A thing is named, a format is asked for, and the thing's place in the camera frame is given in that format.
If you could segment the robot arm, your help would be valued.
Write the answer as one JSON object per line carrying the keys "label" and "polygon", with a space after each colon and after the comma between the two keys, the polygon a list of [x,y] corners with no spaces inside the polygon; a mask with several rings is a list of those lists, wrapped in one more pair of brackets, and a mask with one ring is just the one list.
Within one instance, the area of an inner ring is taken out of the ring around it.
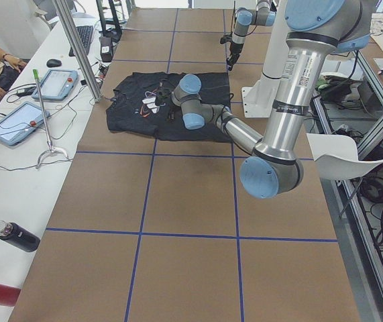
{"label": "robot arm", "polygon": [[228,63],[234,64],[252,24],[269,24],[282,17],[288,27],[284,61],[268,124],[258,133],[224,105],[205,104],[199,95],[201,80],[194,74],[181,78],[173,89],[161,89],[159,100],[170,99],[182,111],[185,128],[216,125],[248,158],[240,168],[244,189],[266,199],[291,191],[303,179],[303,166],[294,145],[326,57],[364,48],[370,39],[374,1],[288,1],[285,10],[273,12],[264,1],[257,13],[237,12],[234,31],[223,37],[231,45]]}
{"label": "robot arm", "polygon": [[228,71],[232,71],[233,66],[238,61],[245,38],[250,34],[249,27],[254,26],[272,26],[276,18],[276,10],[272,10],[272,1],[256,1],[255,9],[238,8],[233,12],[232,22],[234,28],[223,35],[220,44],[229,43],[229,56],[226,59]]}

